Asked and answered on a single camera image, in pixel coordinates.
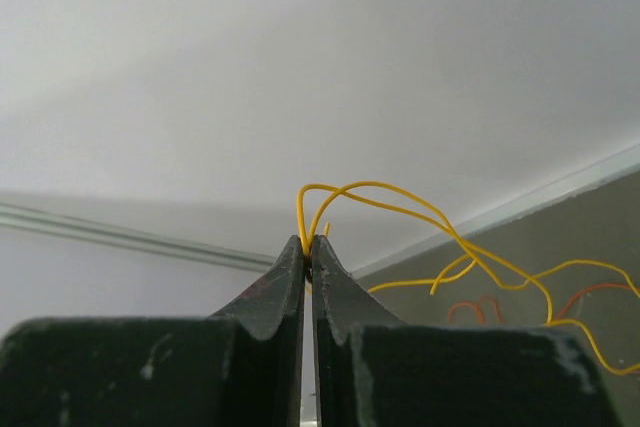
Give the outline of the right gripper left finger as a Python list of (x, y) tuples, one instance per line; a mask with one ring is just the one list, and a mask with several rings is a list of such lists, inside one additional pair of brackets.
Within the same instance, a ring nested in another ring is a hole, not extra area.
[(1, 342), (5, 426), (296, 426), (299, 238), (206, 317), (35, 318)]

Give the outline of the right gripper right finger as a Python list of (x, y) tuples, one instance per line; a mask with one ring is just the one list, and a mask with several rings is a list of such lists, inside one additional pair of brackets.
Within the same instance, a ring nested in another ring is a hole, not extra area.
[(616, 426), (594, 363), (544, 328), (410, 325), (343, 268), (310, 254), (322, 426)]

